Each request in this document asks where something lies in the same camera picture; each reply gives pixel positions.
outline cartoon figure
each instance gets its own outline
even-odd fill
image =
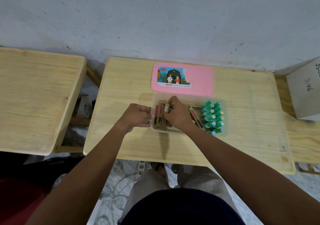
[[[177,78],[174,81],[176,82],[176,84],[180,84],[179,76],[177,76]]]
[[[169,77],[167,78],[168,80],[168,83],[171,84],[172,83],[172,77],[171,77],[171,74],[169,74]]]

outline foot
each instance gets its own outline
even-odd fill
[[[174,172],[175,174],[178,174],[179,168],[180,168],[180,164],[173,164],[173,165],[171,166],[171,170],[172,170],[172,172]]]
[[[156,166],[157,166],[157,162],[151,162],[151,168],[153,170],[155,170]],[[167,174],[167,171],[165,170],[165,168],[163,168],[162,166],[159,166],[158,168],[158,174],[165,179],[166,182],[169,182],[168,180],[168,174]]]

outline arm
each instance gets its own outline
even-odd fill
[[[94,149],[44,199],[26,225],[86,224],[109,176],[124,136],[150,126],[151,107],[130,104]]]
[[[266,164],[205,133],[177,97],[164,115],[198,146],[210,164],[264,224],[319,224],[320,203]]]

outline pink card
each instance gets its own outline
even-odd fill
[[[151,89],[187,95],[212,96],[213,69],[202,65],[157,62],[153,66]]]

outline green bottle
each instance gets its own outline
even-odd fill
[[[221,122],[221,121],[223,121],[223,120],[224,120],[224,117],[221,116],[221,117],[216,118],[214,121],[215,121],[215,122]]]
[[[222,109],[222,106],[218,106],[218,107],[214,108],[214,112],[217,113],[217,112],[221,111],[221,109]]]
[[[210,111],[208,111],[208,112],[203,112],[201,114],[201,117],[211,116],[213,112],[214,112],[214,110],[212,110],[212,109]]]
[[[217,106],[219,106],[221,104],[221,101],[218,101],[218,102],[216,102],[216,103],[214,103],[213,105],[214,105],[214,108],[216,108]]]
[[[215,115],[216,115],[216,117],[220,117],[220,116],[222,116],[223,113],[224,113],[223,111],[219,111],[218,113],[215,113]]]
[[[212,116],[206,116],[206,117],[202,118],[202,121],[204,123],[213,122],[213,118],[212,118]]]
[[[216,125],[214,125],[214,127],[222,127],[223,125],[224,125],[223,122],[219,122],[219,123],[217,123]]]
[[[207,102],[202,103],[201,108],[204,108],[205,106],[208,106],[212,103],[212,99],[208,100]]]
[[[214,132],[214,131],[210,131],[210,132],[207,132],[207,133],[211,134],[212,136],[216,135],[216,132]]]
[[[221,133],[221,132],[224,132],[224,129],[223,128],[215,128],[214,132],[215,133]]]
[[[202,113],[209,112],[210,110],[212,110],[212,108],[213,108],[213,104],[210,104],[210,105],[205,106],[204,108],[202,108],[201,112]]]
[[[205,124],[205,127],[206,128],[212,128],[212,127],[215,127],[216,123],[213,121],[213,122],[208,122]]]

